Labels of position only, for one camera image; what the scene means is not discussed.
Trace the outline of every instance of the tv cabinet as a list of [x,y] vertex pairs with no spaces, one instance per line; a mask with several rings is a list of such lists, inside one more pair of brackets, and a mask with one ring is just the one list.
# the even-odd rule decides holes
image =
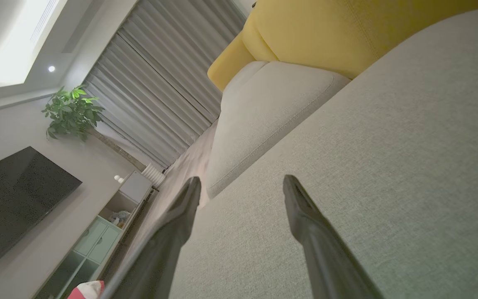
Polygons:
[[[97,280],[119,240],[127,233],[153,191],[151,182],[142,174],[129,174],[46,280],[35,299],[65,299],[78,284]],[[108,221],[113,212],[120,211],[131,212],[129,219],[121,227]]]

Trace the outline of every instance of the cabinet door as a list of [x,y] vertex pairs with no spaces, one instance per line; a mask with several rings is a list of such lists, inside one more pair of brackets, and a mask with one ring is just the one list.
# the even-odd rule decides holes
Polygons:
[[106,224],[99,220],[95,220],[84,232],[78,243],[75,245],[74,250],[83,255],[88,255],[91,248],[93,248],[105,229]]
[[106,257],[106,255],[108,255],[108,252],[110,252],[110,248],[112,248],[117,241],[118,236],[119,232],[117,230],[108,227],[105,233],[103,233],[103,235],[97,241],[97,244],[91,250],[88,257],[93,261],[102,263],[102,260]]

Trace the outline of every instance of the black tv screen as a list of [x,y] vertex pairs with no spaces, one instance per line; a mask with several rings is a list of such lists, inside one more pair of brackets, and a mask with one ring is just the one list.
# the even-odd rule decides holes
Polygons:
[[0,161],[0,258],[82,182],[27,147]]

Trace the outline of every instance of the sofa seat cushion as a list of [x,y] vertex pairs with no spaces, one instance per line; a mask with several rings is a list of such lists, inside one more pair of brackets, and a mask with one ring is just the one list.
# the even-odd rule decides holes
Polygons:
[[232,86],[241,82],[234,93],[224,91],[207,167],[210,198],[349,82],[333,72],[283,62],[255,69],[237,74],[250,79],[234,78]]
[[478,11],[401,43],[199,210],[169,298],[312,298],[285,174],[386,299],[478,298]]

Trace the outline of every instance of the gray curtain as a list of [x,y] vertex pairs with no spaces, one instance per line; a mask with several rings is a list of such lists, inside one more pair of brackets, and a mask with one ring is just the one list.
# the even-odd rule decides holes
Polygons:
[[141,0],[85,84],[106,123],[164,168],[220,114],[211,63],[241,31],[230,0]]

